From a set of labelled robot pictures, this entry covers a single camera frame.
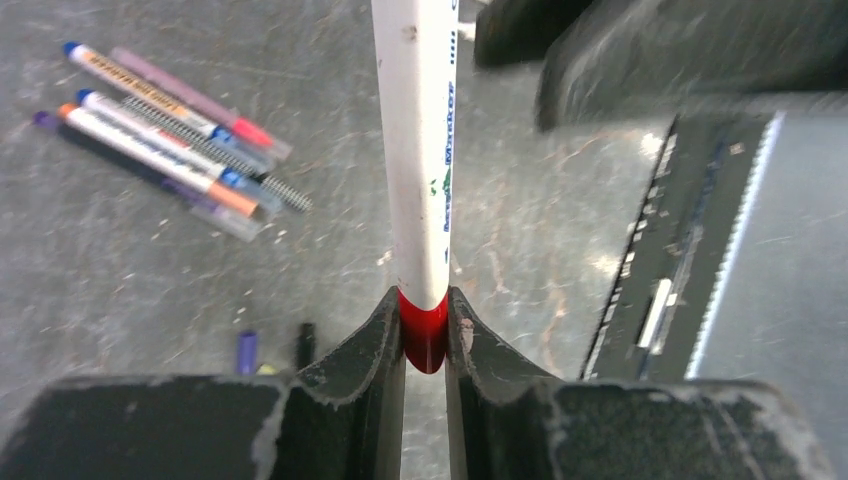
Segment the orange marker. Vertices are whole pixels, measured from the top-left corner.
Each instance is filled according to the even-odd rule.
[[[109,118],[73,104],[59,108],[59,118],[68,126],[92,137],[148,167],[190,187],[221,205],[245,215],[253,215],[258,206],[255,200],[224,186],[196,167],[182,162],[172,153],[154,143],[121,128]]]

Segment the red marker tip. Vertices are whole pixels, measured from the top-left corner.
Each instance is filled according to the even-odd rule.
[[[239,117],[230,130],[244,140],[260,147],[270,147],[274,143],[271,136],[265,133],[265,130],[243,117]]]
[[[398,292],[403,349],[422,373],[439,371],[448,348],[448,295],[433,310],[421,310]]]

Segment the gray panel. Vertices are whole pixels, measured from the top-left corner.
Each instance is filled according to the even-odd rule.
[[[848,120],[788,116],[698,375],[771,382],[848,476]]]
[[[321,354],[368,318],[393,282],[369,5],[0,2],[0,439],[55,378],[229,372],[245,327],[262,361],[286,367],[297,323],[317,324]],[[63,59],[69,40],[129,46],[267,125],[295,148],[275,173],[315,211],[280,215],[247,246],[28,127],[77,89],[104,88]],[[574,378],[664,125],[540,137],[536,74],[476,74],[470,47],[453,284],[521,353]],[[444,379],[408,375],[403,477],[446,479]]]

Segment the pink marker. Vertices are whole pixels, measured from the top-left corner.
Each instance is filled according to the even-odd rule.
[[[458,0],[371,0],[406,357],[447,350]]]
[[[291,146],[287,143],[274,139],[265,130],[250,120],[220,105],[182,80],[126,48],[115,47],[109,53],[109,56],[127,70],[132,71],[150,83],[158,85],[165,92],[182,100],[187,106],[225,125],[239,138],[254,145],[273,150],[272,153],[280,159],[285,159],[291,153]]]

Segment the marble surface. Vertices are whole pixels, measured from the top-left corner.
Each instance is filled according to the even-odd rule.
[[[69,40],[131,47],[268,126],[295,148],[276,173],[315,211],[244,244],[30,126],[79,88],[114,93],[63,58]],[[532,69],[474,72],[470,47],[452,282],[524,355],[574,378],[664,124],[542,137]],[[0,441],[53,379],[231,371],[248,327],[285,368],[300,322],[317,324],[320,354],[368,317],[393,278],[373,49],[367,0],[0,0]],[[442,373],[410,368],[406,402],[403,478],[449,478]]]

